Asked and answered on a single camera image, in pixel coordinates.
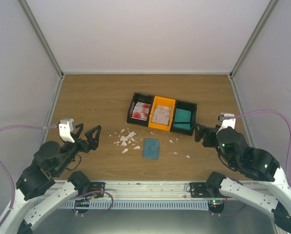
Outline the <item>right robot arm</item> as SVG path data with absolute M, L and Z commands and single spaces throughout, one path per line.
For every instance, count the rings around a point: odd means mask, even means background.
M 214 148 L 226 167 L 270 192 L 270 195 L 262 194 L 219 172 L 212 172 L 205 185 L 207 195 L 237 199 L 272 217 L 276 226 L 291 234 L 291 182 L 272 154 L 250 147 L 233 124 L 209 128 L 196 123 L 195 141 Z

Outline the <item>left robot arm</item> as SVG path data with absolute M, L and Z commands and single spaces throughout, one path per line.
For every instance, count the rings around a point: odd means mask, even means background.
M 73 172 L 59 189 L 41 204 L 34 204 L 55 185 L 55 178 L 69 169 L 78 153 L 95 151 L 99 146 L 101 125 L 87 131 L 86 139 L 80 134 L 83 124 L 74 124 L 73 119 L 63 119 L 56 125 L 63 145 L 48 141 L 34 154 L 31 165 L 25 168 L 14 182 L 5 165 L 0 166 L 7 174 L 11 185 L 11 200 L 0 215 L 0 234 L 31 234 L 47 216 L 62 203 L 72 198 L 86 198 L 95 193 L 91 182 L 81 171 Z

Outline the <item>blue leather card holder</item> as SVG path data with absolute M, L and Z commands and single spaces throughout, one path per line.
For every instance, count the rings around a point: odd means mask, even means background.
M 158 139 L 145 138 L 143 147 L 143 158 L 145 159 L 159 159 L 160 143 Z

